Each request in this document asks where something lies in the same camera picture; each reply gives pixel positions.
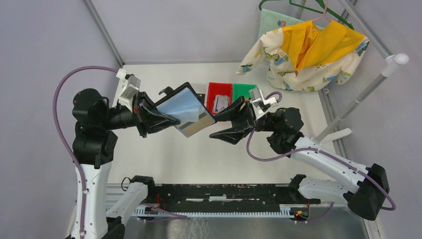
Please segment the black leather card holder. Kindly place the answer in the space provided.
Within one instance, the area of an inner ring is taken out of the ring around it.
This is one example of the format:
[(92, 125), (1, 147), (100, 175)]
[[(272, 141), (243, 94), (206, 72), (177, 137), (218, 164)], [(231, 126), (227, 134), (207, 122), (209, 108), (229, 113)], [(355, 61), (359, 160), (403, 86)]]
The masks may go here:
[(185, 121), (197, 122), (200, 112), (209, 112), (189, 82), (185, 82), (175, 89), (167, 87), (160, 93), (165, 93), (166, 96), (155, 103), (157, 109), (177, 118), (180, 124)]

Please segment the credit card with magnetic stripe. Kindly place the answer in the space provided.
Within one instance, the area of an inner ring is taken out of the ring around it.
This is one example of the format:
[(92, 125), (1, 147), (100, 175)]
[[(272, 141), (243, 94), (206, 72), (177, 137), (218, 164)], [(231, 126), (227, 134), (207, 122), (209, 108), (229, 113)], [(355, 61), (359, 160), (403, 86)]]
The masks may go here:
[(199, 131), (207, 128), (210, 125), (215, 123), (213, 115), (207, 111), (202, 111), (199, 114), (199, 120), (197, 122), (185, 121), (178, 125), (176, 128), (181, 132), (185, 137), (189, 138)]

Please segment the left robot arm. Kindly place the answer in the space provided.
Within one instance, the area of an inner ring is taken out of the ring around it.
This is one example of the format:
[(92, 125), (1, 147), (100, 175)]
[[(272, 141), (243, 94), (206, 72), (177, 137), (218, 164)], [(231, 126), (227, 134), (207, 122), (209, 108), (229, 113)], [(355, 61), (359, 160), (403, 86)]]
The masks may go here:
[(78, 92), (73, 99), (76, 119), (72, 153), (77, 160), (77, 219), (73, 239), (121, 239), (126, 224), (138, 205), (156, 198), (154, 179), (132, 177), (129, 187), (111, 209), (106, 207), (108, 176), (117, 143), (116, 129), (137, 128), (142, 137), (179, 124), (161, 113), (145, 92), (136, 93), (132, 108), (118, 104), (111, 108), (95, 89)]

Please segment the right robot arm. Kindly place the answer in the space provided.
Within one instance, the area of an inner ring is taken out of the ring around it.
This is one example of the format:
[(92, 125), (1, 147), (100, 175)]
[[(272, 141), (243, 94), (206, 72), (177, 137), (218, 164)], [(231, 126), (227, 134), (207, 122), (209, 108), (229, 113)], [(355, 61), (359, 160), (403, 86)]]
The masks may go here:
[(343, 204), (369, 221), (374, 221), (381, 210), (387, 210), (384, 202), (391, 201), (391, 197), (384, 167), (350, 161), (304, 136), (299, 109), (279, 108), (271, 113), (268, 108), (264, 104), (256, 107), (244, 97), (239, 97), (214, 116), (217, 122), (231, 122), (231, 128), (212, 133), (210, 138), (237, 144), (243, 138), (251, 140), (256, 132), (269, 132), (267, 141), (277, 159), (288, 157), (329, 176), (329, 180), (318, 180), (303, 174), (296, 175), (287, 190), (293, 203), (319, 199)]

